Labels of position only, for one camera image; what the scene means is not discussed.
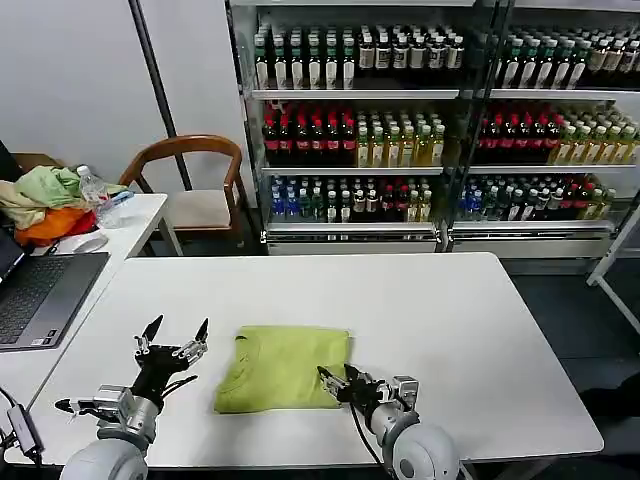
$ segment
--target metal pole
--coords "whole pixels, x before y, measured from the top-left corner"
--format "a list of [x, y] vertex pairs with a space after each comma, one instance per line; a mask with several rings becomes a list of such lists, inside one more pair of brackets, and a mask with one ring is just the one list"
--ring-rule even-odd
[[[160, 70], [158, 70], [156, 56], [153, 53], [153, 46], [151, 45], [151, 39], [149, 38], [149, 31], [147, 30], [147, 23], [144, 19], [144, 13], [142, 12], [140, 1], [129, 0], [129, 7], [131, 8], [133, 23], [136, 26], [136, 32], [138, 32], [140, 47], [142, 48], [144, 60], [147, 63], [147, 70], [149, 71], [149, 77], [151, 77], [153, 92], [156, 95], [156, 102], [158, 103], [158, 109], [160, 110], [162, 121], [164, 122], [164, 126], [167, 130], [167, 135], [169, 138], [177, 137], [176, 126], [174, 125], [173, 118], [171, 117], [169, 102], [167, 101], [167, 95], [164, 91], [164, 86], [162, 85]], [[181, 153], [176, 154], [175, 157], [185, 190], [193, 190], [193, 187], [191, 186], [191, 179], [189, 178], [189, 172], [187, 172], [187, 166], [184, 163], [184, 157]]]

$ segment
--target laptop screen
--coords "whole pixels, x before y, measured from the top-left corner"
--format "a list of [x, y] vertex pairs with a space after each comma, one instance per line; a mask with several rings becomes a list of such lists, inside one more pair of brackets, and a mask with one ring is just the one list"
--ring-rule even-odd
[[24, 255], [24, 251], [11, 238], [11, 235], [0, 228], [0, 283], [7, 278]]

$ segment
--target white desk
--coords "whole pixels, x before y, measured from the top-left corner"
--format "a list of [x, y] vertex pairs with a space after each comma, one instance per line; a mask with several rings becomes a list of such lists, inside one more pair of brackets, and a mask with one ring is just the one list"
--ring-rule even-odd
[[[109, 241], [99, 251], [109, 253], [109, 260], [96, 279], [69, 330], [55, 349], [0, 353], [0, 385], [25, 406], [31, 404], [40, 387], [71, 343], [98, 298], [125, 259], [140, 252], [149, 235], [162, 219], [167, 195], [136, 195], [118, 207], [122, 226], [100, 230]], [[62, 242], [57, 253], [72, 253], [73, 249], [93, 234], [70, 237]], [[0, 426], [8, 427], [6, 415], [0, 415]]]
[[[422, 420], [444, 427], [464, 459], [603, 447], [491, 254], [137, 258], [125, 262], [38, 395], [32, 415], [45, 464], [64, 464], [96, 438], [95, 419], [70, 423], [54, 402], [90, 397], [101, 383], [131, 385], [133, 335], [161, 313], [156, 342], [164, 344], [184, 343], [209, 317], [209, 351], [189, 371], [198, 380], [167, 398], [151, 467], [372, 463], [346, 409], [213, 412], [234, 334], [247, 324], [349, 329], [352, 361], [374, 376], [415, 376]], [[7, 459], [25, 461], [15, 451]]]

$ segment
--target wooden chair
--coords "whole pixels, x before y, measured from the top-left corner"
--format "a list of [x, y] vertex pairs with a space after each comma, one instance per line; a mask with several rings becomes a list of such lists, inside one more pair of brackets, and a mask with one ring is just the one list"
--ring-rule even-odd
[[239, 208], [242, 208], [247, 215], [252, 234], [258, 238], [240, 176], [242, 152], [238, 145], [224, 137], [185, 135], [154, 143], [133, 159], [118, 183], [129, 186], [136, 182], [143, 192], [153, 193], [142, 175], [144, 166], [154, 160], [189, 152], [222, 153], [231, 157], [231, 162], [222, 190], [188, 190], [169, 194], [167, 217], [173, 228], [177, 232], [229, 232], [242, 241], [239, 212]]

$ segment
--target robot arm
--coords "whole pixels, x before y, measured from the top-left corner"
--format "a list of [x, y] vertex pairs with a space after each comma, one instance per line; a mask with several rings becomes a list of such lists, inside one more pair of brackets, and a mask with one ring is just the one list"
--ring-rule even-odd
[[[416, 379], [398, 376], [392, 383], [375, 381], [348, 364], [346, 380], [324, 367], [318, 367], [318, 373], [336, 400], [351, 405], [358, 429], [353, 409], [362, 414], [365, 426], [382, 448], [383, 466], [394, 478], [449, 480], [458, 476], [460, 459], [453, 440], [442, 428], [421, 424], [414, 410], [418, 397]], [[371, 453], [378, 462], [375, 453]]]
[[61, 480], [144, 480], [144, 457], [156, 438], [156, 417], [170, 393], [197, 377], [169, 384], [171, 377], [186, 371], [207, 351], [205, 320], [194, 340], [182, 347], [151, 345], [162, 315], [135, 337], [135, 360], [140, 373], [131, 388], [102, 385], [90, 399], [65, 399], [56, 407], [74, 415], [98, 418], [98, 441], [75, 453], [62, 470]]

